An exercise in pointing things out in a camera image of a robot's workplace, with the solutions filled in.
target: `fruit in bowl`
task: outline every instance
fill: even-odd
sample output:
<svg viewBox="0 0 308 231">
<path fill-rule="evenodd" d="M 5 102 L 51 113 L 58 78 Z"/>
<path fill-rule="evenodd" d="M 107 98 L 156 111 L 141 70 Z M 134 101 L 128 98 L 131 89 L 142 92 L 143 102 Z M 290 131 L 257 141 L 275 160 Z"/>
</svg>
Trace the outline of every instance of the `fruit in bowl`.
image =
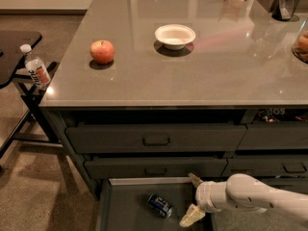
<svg viewBox="0 0 308 231">
<path fill-rule="evenodd" d="M 90 55 L 96 63 L 108 64 L 114 59 L 115 48 L 107 40 L 98 40 L 90 46 Z"/>
</svg>

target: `white bowl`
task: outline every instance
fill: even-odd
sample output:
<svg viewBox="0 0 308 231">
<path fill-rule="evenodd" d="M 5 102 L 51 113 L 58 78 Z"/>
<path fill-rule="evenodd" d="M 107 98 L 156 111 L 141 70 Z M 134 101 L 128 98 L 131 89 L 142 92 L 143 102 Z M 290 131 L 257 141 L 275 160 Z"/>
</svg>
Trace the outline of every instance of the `white bowl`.
<svg viewBox="0 0 308 231">
<path fill-rule="evenodd" d="M 180 50 L 186 44 L 193 42 L 195 33 L 187 26 L 170 24 L 158 28 L 155 31 L 155 38 L 167 49 Z"/>
</svg>

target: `countertop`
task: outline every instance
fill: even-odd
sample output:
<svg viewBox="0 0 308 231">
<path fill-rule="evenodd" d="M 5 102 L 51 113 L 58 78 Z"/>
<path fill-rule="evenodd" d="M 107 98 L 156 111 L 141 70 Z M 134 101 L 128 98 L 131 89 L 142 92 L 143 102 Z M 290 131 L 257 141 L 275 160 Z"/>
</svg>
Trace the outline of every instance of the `countertop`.
<svg viewBox="0 0 308 231">
<path fill-rule="evenodd" d="M 308 64 L 292 52 L 307 18 L 281 22 L 257 0 L 93 0 L 40 106 L 308 106 Z M 165 24 L 196 32 L 168 51 L 155 40 Z M 115 46 L 98 65 L 90 45 Z"/>
</svg>

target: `bottle cap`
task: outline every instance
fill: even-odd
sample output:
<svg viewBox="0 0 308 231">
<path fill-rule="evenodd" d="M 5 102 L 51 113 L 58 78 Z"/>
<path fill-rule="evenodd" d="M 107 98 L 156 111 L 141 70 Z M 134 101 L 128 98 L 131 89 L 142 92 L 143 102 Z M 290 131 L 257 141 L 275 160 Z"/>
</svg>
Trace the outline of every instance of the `bottle cap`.
<svg viewBox="0 0 308 231">
<path fill-rule="evenodd" d="M 32 48 L 30 44 L 23 44 L 20 46 L 20 50 L 22 51 L 22 53 L 29 53 L 30 51 L 32 51 Z"/>
</svg>

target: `white robot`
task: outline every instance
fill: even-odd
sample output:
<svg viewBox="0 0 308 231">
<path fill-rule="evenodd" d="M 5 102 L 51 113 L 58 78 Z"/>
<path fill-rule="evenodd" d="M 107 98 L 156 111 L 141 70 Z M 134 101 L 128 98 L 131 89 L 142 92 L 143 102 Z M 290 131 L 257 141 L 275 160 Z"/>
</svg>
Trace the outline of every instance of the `white robot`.
<svg viewBox="0 0 308 231">
<path fill-rule="evenodd" d="M 308 195 L 272 188 L 259 180 L 234 174 L 225 182 L 203 182 L 190 174 L 196 189 L 197 205 L 191 205 L 180 225 L 191 226 L 205 213 L 223 209 L 262 213 L 271 208 L 308 228 Z"/>
</svg>

